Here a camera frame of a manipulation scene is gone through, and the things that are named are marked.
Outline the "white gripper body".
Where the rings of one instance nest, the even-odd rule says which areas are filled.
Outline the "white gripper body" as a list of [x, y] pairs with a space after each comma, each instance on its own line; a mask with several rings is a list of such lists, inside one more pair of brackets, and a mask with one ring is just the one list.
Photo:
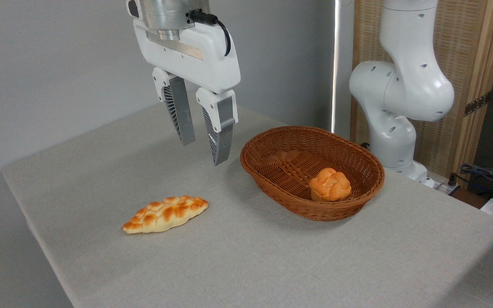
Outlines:
[[241, 81], [234, 45], [225, 56], [226, 41], [221, 27], [197, 23], [180, 32], [179, 41], [166, 41], [149, 31], [141, 20], [133, 20], [142, 55], [149, 64], [221, 94]]

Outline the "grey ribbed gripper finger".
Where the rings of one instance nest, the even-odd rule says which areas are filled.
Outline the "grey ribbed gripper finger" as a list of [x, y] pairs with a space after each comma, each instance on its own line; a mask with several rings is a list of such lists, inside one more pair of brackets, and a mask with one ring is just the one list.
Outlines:
[[181, 143], [186, 146], [194, 142], [196, 139], [184, 78], [160, 68], [154, 68], [152, 76], [157, 96], [166, 105]]
[[203, 107], [214, 165], [217, 166], [229, 157], [232, 145], [233, 125], [238, 123], [238, 109], [235, 92], [229, 90], [215, 94], [199, 88], [196, 92], [198, 103]]

